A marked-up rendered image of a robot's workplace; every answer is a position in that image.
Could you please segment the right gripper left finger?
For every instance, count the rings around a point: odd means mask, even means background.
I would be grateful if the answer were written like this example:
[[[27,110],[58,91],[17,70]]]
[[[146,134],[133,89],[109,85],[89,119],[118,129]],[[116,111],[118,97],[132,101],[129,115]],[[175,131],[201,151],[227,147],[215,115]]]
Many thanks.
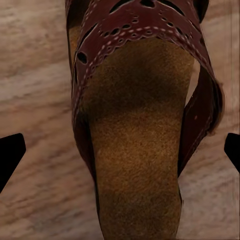
[[[26,152],[21,133],[0,138],[0,193]]]

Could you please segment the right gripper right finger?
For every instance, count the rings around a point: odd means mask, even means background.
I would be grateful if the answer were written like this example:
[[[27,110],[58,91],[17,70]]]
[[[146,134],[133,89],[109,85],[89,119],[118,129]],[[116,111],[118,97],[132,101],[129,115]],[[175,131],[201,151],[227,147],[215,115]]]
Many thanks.
[[[224,151],[240,173],[240,135],[229,133],[227,135]]]

